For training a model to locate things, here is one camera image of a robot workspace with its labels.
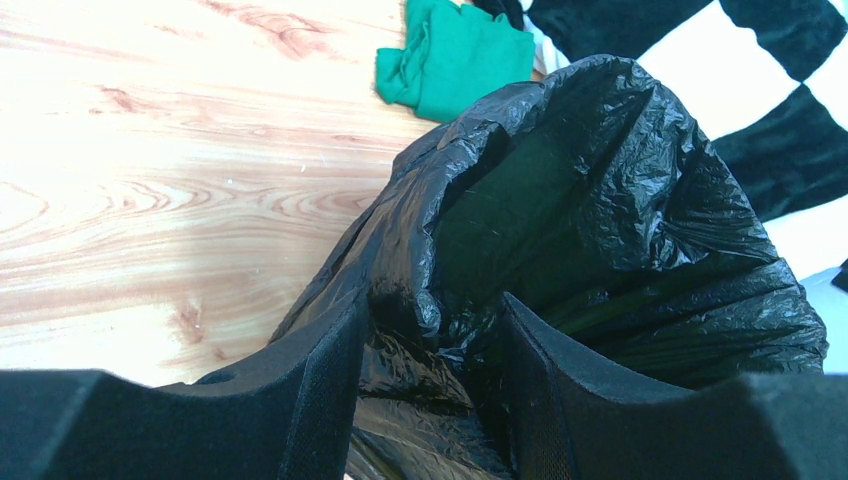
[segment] crumpled plastic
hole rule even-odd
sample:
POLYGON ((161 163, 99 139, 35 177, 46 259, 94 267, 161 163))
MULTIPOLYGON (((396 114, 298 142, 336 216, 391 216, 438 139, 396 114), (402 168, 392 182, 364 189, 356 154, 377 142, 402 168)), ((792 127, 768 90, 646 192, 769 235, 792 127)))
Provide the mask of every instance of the crumpled plastic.
POLYGON ((593 56, 399 154, 272 341, 365 289, 354 478, 513 478, 498 303, 653 378, 821 373, 825 327, 679 100, 593 56))

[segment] black velvet fabric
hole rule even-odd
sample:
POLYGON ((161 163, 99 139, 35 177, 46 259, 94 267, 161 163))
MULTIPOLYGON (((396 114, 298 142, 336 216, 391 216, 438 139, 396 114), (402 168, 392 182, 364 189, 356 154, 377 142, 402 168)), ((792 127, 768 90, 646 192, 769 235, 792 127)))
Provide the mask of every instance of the black velvet fabric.
POLYGON ((848 132, 806 86, 713 144, 761 221, 848 195, 848 132))
POLYGON ((827 0, 722 0, 737 26, 753 29, 757 42, 802 82, 816 71, 848 25, 827 0))

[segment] wooden table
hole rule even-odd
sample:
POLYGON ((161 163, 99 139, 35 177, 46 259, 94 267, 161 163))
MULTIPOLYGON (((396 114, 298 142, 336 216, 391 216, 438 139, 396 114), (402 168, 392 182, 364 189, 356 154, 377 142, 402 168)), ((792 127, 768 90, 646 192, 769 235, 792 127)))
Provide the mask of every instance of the wooden table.
POLYGON ((0 2, 0 368, 193 381, 261 348, 435 124, 403 2, 0 2))

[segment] black and white fabric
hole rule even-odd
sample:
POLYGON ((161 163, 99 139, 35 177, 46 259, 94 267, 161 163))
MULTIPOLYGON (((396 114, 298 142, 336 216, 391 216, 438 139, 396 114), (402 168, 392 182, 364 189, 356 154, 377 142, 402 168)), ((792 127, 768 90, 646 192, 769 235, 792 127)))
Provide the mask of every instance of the black and white fabric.
POLYGON ((845 1, 475 3, 533 33, 542 73, 599 53, 636 58, 698 120, 805 278, 848 256, 845 1))

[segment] wood knot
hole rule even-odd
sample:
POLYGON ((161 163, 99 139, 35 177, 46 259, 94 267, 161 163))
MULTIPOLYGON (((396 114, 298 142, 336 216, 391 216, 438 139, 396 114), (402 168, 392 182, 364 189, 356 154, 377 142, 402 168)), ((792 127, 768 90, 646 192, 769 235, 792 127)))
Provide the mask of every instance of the wood knot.
POLYGON ((200 343, 203 340, 203 325, 200 323, 200 309, 194 305, 185 304, 177 309, 174 322, 180 327, 183 336, 189 344, 200 343))

